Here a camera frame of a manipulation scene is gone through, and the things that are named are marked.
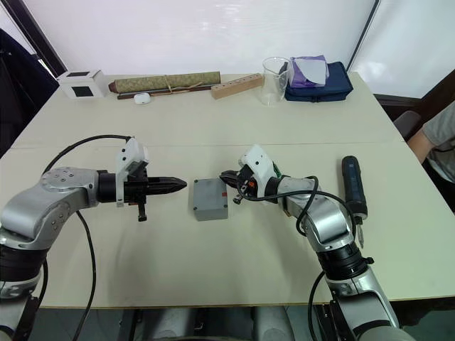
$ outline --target robotic arm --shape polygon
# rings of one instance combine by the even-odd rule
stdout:
[[[272,160],[258,145],[245,153],[239,164],[242,169],[233,186],[239,191],[234,199],[236,203],[243,198],[311,191],[314,187],[314,181],[307,178],[277,176]],[[277,203],[289,216],[297,218],[309,198],[310,194],[300,194],[268,201]],[[373,260],[362,257],[340,207],[316,195],[302,225],[332,293],[331,315],[339,337],[361,341],[413,340],[399,329],[397,317],[370,267]]]
[[[149,178],[146,149],[130,139],[117,156],[117,173],[72,167],[55,168],[32,188],[13,197],[1,215],[0,340],[27,340],[38,309],[32,297],[40,268],[72,213],[99,202],[137,204],[146,220],[147,195],[186,187],[178,178]]]

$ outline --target white box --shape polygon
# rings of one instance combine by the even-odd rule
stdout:
[[[67,71],[57,81],[69,98],[104,97],[109,90],[101,70]]]

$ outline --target black square label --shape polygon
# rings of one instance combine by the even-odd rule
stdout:
[[[76,97],[93,97],[93,92],[90,87],[71,87]]]

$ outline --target gray shirt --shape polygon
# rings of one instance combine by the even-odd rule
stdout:
[[[455,102],[425,123],[423,132],[435,146],[444,144],[441,148],[443,150],[453,148],[455,146]],[[455,183],[455,150],[444,153],[433,150],[427,158],[441,177]]]

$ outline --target white table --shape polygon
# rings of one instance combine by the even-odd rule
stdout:
[[[223,81],[241,76],[223,76]],[[132,99],[118,100],[112,93],[104,99],[71,100],[57,90],[14,147],[64,148],[98,134],[131,134],[149,146],[402,141],[364,81],[357,73],[350,79],[354,90],[345,101],[283,101],[276,107],[261,104],[259,88],[219,100],[210,91],[160,96],[143,106]]]
[[[295,219],[277,205],[229,204],[229,219],[197,222],[192,182],[237,169],[245,146],[149,146],[149,176],[178,176],[188,187],[149,197],[149,219],[137,209],[100,204],[84,210],[95,245],[94,307],[257,305],[306,303],[321,268]],[[341,159],[358,157],[368,201],[364,256],[391,300],[454,296],[455,218],[404,143],[265,146],[280,170],[317,175],[321,187],[343,197]],[[0,160],[0,207],[36,183],[60,147],[13,148]],[[60,165],[114,170],[118,148],[83,146]],[[228,197],[233,198],[233,190]],[[83,307],[90,292],[87,240],[70,218],[48,254],[44,306]],[[316,302],[330,293],[322,283]]]

